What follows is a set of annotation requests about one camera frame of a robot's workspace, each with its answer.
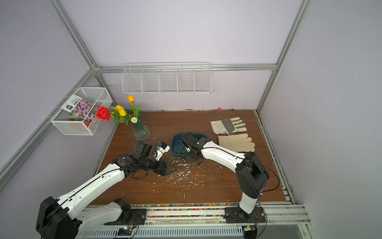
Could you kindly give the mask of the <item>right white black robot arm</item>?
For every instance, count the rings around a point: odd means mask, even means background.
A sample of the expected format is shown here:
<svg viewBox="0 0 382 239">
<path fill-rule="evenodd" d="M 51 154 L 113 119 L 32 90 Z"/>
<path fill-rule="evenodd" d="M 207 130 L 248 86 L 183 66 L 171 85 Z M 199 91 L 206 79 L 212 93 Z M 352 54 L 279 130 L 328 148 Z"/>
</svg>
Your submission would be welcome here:
<svg viewBox="0 0 382 239">
<path fill-rule="evenodd" d="M 234 152 L 205 137 L 198 139 L 190 132 L 182 136 L 181 142 L 185 146 L 183 155 L 188 163 L 204 158 L 233 171 L 242 190 L 238 212 L 245 215 L 253 213 L 270 178 L 267 168 L 262 164 L 257 154 L 254 152 L 247 154 Z"/>
</svg>

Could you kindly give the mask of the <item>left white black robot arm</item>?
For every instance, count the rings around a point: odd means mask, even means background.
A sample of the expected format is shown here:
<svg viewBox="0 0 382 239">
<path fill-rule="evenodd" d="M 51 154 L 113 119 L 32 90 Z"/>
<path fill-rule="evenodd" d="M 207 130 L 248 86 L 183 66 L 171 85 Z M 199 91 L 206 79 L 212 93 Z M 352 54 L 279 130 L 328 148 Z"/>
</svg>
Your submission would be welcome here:
<svg viewBox="0 0 382 239">
<path fill-rule="evenodd" d="M 38 212 L 36 231 L 43 239 L 74 239 L 79 234 L 103 224 L 133 223 L 131 207 L 122 199 L 106 206 L 85 208 L 111 186 L 136 172 L 153 172 L 160 176 L 172 173 L 173 164 L 162 156 L 170 150 L 165 142 L 157 146 L 141 140 L 130 154 L 115 158 L 100 173 L 76 189 L 60 196 L 46 198 Z"/>
</svg>

